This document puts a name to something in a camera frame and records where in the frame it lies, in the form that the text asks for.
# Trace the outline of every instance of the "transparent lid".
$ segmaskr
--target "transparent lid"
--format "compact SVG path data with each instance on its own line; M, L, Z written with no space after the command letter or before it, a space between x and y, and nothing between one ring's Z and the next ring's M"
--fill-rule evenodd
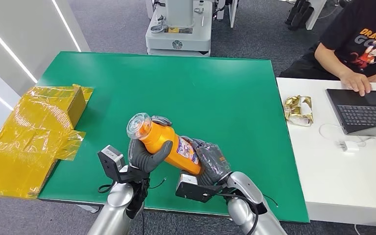
M152 129L152 120L147 113L134 115L127 123L127 136L131 139L143 139Z

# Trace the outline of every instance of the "green tabletop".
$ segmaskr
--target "green tabletop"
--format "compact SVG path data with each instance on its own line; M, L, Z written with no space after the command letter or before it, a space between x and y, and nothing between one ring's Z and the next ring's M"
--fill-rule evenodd
M126 125L136 113L169 118L179 135L217 143L246 173L280 220L308 222L292 146L269 60L61 52L38 85L94 87L76 130L87 134L74 161L59 161L39 198L104 203L109 184L97 152L110 144L127 157ZM146 207L227 214L222 197L200 203L175 196L179 169L151 174Z

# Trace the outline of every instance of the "gold snack wrapper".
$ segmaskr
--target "gold snack wrapper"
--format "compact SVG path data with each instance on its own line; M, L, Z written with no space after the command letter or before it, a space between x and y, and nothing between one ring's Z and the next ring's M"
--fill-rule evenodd
M299 126L313 124L312 99L309 96L295 95L286 99L283 105L286 120Z

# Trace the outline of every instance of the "black t-shirt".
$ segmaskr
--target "black t-shirt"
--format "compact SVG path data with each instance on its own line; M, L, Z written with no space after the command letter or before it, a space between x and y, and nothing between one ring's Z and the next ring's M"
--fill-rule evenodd
M376 0L353 0L326 29L320 42L335 50L338 59L354 72L376 74ZM317 45L304 57L315 59Z

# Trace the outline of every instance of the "gray carpet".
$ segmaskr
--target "gray carpet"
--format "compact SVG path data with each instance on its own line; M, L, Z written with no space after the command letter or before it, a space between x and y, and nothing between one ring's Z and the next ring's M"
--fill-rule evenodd
M149 24L143 0L69 0L92 51L146 54ZM289 31L283 21L291 5L277 0L241 0L235 28L226 18L214 22L211 55L214 57L272 60L275 74L286 69L319 37L338 11L320 19L313 31ZM326 8L322 15L333 9ZM144 212L146 235L237 235L233 222L223 218ZM97 214L75 205L37 200L0 198L0 235L81 235ZM312 221L282 222L289 235L356 235L353 225ZM141 217L130 234L140 235ZM376 235L376 227L359 226L362 235Z

